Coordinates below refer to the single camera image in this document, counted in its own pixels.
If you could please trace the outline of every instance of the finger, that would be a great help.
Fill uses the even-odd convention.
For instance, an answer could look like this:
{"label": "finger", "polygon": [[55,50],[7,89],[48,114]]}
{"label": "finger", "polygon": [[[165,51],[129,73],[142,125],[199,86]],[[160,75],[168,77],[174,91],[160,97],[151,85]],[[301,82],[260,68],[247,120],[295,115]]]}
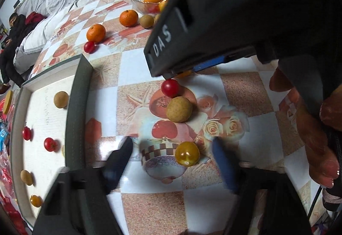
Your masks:
{"label": "finger", "polygon": [[270,79],[270,89],[275,92],[283,92],[293,88],[288,78],[277,68]]}
{"label": "finger", "polygon": [[323,102],[319,116],[324,124],[342,131],[342,85]]}
{"label": "finger", "polygon": [[302,141],[316,154],[323,156],[328,148],[327,136],[321,123],[309,114],[302,99],[297,106],[296,124]]}
{"label": "finger", "polygon": [[339,177],[340,166],[331,149],[327,148],[325,154],[321,156],[306,145],[305,152],[307,153],[307,161],[310,166],[319,174],[332,179],[337,179]]}
{"label": "finger", "polygon": [[334,180],[332,178],[322,175],[321,173],[317,172],[312,166],[309,166],[309,175],[316,183],[320,185],[323,185],[327,188],[334,187]]}

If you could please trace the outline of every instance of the white tray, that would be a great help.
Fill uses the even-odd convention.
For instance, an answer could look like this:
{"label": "white tray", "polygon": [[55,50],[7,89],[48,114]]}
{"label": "white tray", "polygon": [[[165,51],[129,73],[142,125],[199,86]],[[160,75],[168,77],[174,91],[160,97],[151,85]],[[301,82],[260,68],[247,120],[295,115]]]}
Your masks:
{"label": "white tray", "polygon": [[[85,165],[85,111],[92,71],[83,55],[74,56],[28,80],[20,90],[11,129],[11,174],[20,212],[32,228],[40,208],[31,205],[30,196],[44,200],[60,168],[74,170]],[[59,91],[69,95],[64,109],[58,109],[53,102]],[[24,126],[32,129],[30,141],[23,139]],[[47,137],[59,142],[57,151],[44,148]],[[32,186],[21,181],[23,169],[32,173]]]}

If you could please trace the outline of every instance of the tablecloth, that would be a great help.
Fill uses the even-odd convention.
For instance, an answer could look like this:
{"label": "tablecloth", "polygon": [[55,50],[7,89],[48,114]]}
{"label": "tablecloth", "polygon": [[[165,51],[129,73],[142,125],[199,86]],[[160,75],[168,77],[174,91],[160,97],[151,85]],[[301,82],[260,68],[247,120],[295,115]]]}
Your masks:
{"label": "tablecloth", "polygon": [[[124,234],[176,235],[186,229],[220,234],[236,196],[225,188],[211,156],[215,135],[234,144],[242,160],[259,168],[285,169],[308,212],[318,185],[309,177],[303,142],[288,114],[279,111],[287,93],[269,89],[276,65],[262,65],[253,56],[180,79],[184,95],[198,111],[189,122],[172,123],[165,116],[169,99],[160,91],[163,78],[150,76],[143,54],[151,30],[119,23],[119,15],[131,8],[130,0],[89,0],[71,11],[31,73],[32,77],[79,53],[93,65],[87,163],[105,160],[125,135],[135,142],[120,186],[108,196]],[[94,24],[105,26],[107,36],[96,52],[87,54],[86,33]],[[200,162],[188,169],[173,156],[177,145],[187,140],[195,141],[202,153]],[[250,234],[258,233],[265,197],[266,192],[260,191]],[[323,210],[319,200],[311,221]]]}

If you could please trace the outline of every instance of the red bag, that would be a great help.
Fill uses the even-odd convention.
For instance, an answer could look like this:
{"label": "red bag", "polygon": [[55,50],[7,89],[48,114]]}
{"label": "red bag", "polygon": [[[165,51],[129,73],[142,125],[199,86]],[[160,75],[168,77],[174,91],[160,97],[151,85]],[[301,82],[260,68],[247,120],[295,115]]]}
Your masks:
{"label": "red bag", "polygon": [[30,15],[27,16],[25,24],[39,23],[46,18],[47,17],[43,16],[42,14],[33,11]]}

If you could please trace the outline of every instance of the yellow cherry tomato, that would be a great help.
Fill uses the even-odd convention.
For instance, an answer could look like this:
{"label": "yellow cherry tomato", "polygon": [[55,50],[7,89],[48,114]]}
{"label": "yellow cherry tomato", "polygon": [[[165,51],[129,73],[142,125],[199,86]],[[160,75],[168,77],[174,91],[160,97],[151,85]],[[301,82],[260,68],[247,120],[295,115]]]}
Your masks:
{"label": "yellow cherry tomato", "polygon": [[34,207],[41,207],[43,204],[42,199],[39,196],[31,195],[30,202]]}
{"label": "yellow cherry tomato", "polygon": [[167,0],[161,1],[161,2],[159,3],[160,12],[162,12],[162,11],[164,10],[164,8],[165,8],[165,6],[166,6],[167,3],[168,3]]}
{"label": "yellow cherry tomato", "polygon": [[199,160],[199,150],[193,142],[182,142],[177,146],[174,156],[180,165],[191,167]]}
{"label": "yellow cherry tomato", "polygon": [[183,73],[178,74],[175,78],[185,78],[187,76],[190,76],[192,74],[192,70],[187,70]]}

